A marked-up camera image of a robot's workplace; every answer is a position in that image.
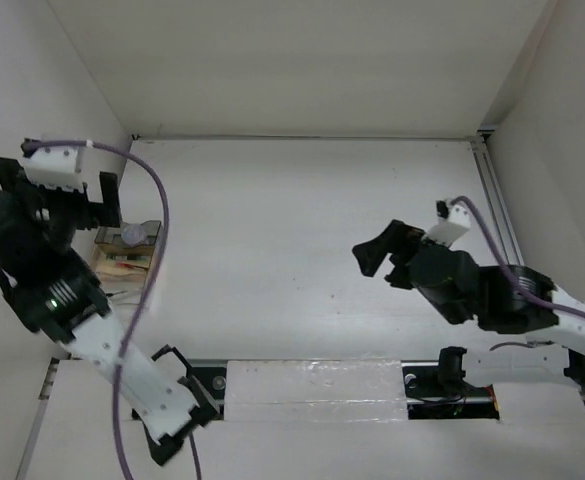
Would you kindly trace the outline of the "clear paper clip jar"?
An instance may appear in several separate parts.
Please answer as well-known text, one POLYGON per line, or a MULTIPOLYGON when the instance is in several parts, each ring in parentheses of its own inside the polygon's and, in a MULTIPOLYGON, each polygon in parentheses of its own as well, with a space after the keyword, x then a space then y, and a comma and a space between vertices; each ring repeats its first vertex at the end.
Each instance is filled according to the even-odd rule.
POLYGON ((125 245, 135 247, 146 242, 147 232, 142 224, 126 224, 121 228, 120 237, 125 245))

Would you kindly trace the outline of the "green pen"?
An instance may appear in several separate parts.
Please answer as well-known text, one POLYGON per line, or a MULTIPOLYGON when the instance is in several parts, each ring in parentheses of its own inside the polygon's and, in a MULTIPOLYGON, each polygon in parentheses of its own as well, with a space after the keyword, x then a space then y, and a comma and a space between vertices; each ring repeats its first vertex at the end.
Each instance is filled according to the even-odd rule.
POLYGON ((148 262, 151 260, 151 256, 141 254, 115 254, 108 253, 106 255, 108 260, 114 260, 118 262, 148 262))

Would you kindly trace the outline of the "red orange pen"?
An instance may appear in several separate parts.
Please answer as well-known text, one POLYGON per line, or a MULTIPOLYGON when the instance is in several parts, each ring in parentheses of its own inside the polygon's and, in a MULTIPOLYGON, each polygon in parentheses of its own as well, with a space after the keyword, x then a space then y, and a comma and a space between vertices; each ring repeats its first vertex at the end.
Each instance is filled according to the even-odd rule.
POLYGON ((147 266, 136 265, 136 264, 127 263, 127 262, 115 262, 114 266, 116 268, 128 269, 128 270, 134 270, 134 271, 148 271, 149 270, 149 267, 147 267, 147 266))

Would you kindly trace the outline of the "black handled scissors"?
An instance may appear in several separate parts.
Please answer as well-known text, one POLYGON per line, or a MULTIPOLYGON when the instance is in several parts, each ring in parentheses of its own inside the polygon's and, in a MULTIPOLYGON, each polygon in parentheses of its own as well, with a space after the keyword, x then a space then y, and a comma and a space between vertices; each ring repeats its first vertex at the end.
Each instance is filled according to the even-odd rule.
POLYGON ((114 297, 114 296, 118 296, 118 295, 125 294, 127 292, 128 292, 127 290, 120 290, 120 291, 115 291, 115 292, 108 292, 108 293, 106 293, 106 296, 107 297, 114 297))

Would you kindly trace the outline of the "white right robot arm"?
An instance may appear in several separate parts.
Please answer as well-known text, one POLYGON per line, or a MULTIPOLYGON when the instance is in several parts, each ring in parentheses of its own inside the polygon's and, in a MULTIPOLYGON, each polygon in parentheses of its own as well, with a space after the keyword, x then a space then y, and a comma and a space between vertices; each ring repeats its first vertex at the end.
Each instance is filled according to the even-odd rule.
POLYGON ((494 383, 556 383, 585 394, 585 304, 549 277, 517 265, 480 266, 452 249, 469 220, 442 220, 424 231, 393 220, 352 253, 361 273, 376 274, 384 260, 386 282, 415 290, 451 325, 475 321, 479 329, 519 341, 486 350, 441 349, 437 387, 451 396, 494 383))

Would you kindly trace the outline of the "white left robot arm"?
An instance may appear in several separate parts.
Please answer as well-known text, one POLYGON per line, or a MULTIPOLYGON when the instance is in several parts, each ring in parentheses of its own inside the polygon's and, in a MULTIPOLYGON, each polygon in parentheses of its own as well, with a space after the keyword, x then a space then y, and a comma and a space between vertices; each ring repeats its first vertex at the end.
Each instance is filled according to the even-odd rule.
POLYGON ((79 230, 121 223, 116 174, 100 173, 99 183, 103 200, 92 202, 83 182, 45 187, 17 160, 0 157, 0 290, 30 332, 92 362, 108 381, 122 369, 119 394, 142 421, 151 458, 163 466, 197 427, 218 419, 219 406, 189 366, 157 365, 172 347, 146 356, 129 345, 118 355, 124 324, 71 246, 79 230))

